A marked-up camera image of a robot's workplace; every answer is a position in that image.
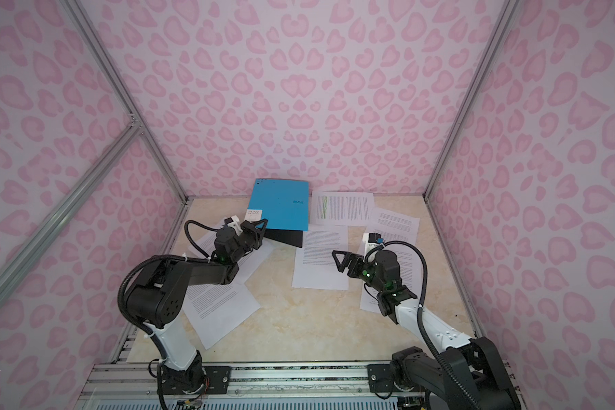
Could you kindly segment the printed paper sheet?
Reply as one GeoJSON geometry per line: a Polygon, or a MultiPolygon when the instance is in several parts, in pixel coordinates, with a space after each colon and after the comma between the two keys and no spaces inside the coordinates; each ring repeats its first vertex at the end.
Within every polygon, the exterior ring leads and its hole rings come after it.
{"type": "Polygon", "coordinates": [[[310,225],[303,234],[303,246],[296,251],[293,288],[341,290],[349,288],[349,280],[337,270],[334,250],[348,250],[348,228],[332,225],[310,225]]]}

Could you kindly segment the blue black file folder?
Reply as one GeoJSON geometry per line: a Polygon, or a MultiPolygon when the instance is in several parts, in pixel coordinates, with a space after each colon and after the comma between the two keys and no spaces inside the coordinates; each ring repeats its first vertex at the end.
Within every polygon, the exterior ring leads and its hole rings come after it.
{"type": "Polygon", "coordinates": [[[309,183],[288,179],[257,179],[245,219],[266,219],[265,238],[300,249],[309,229],[309,183]]]}

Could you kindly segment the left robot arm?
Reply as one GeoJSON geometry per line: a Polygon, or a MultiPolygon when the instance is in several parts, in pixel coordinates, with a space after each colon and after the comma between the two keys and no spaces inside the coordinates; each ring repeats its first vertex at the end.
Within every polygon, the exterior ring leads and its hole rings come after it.
{"type": "Polygon", "coordinates": [[[142,330],[161,358],[153,372],[159,396],[205,394],[208,376],[203,360],[179,320],[193,285],[230,285],[239,261],[262,246],[268,220],[228,218],[215,231],[215,250],[202,258],[158,255],[140,262],[117,291],[121,315],[142,330]]]}

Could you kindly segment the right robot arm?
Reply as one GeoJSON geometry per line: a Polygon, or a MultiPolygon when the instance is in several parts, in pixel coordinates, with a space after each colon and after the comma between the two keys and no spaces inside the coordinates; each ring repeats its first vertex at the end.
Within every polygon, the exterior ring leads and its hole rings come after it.
{"type": "Polygon", "coordinates": [[[401,278],[401,264],[389,244],[365,255],[335,250],[337,270],[376,290],[382,316],[417,336],[426,348],[407,348],[392,356],[391,383],[398,389],[420,389],[442,400],[450,409],[519,409],[516,389],[495,344],[457,331],[430,311],[425,303],[428,266],[422,265],[420,292],[401,278]]]}

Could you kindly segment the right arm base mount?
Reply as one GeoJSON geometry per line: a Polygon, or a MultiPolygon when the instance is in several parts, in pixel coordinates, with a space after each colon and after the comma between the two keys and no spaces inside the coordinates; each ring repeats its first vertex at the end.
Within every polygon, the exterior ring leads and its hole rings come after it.
{"type": "Polygon", "coordinates": [[[392,361],[366,366],[369,390],[385,397],[389,394],[425,393],[442,384],[442,369],[434,361],[392,361]]]}

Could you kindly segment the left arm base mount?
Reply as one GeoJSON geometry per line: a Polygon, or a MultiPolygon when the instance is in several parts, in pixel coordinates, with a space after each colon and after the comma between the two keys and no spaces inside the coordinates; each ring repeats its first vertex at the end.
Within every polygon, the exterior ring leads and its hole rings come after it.
{"type": "Polygon", "coordinates": [[[176,371],[161,365],[162,394],[199,396],[225,395],[230,384],[232,368],[227,366],[196,366],[176,371]]]}

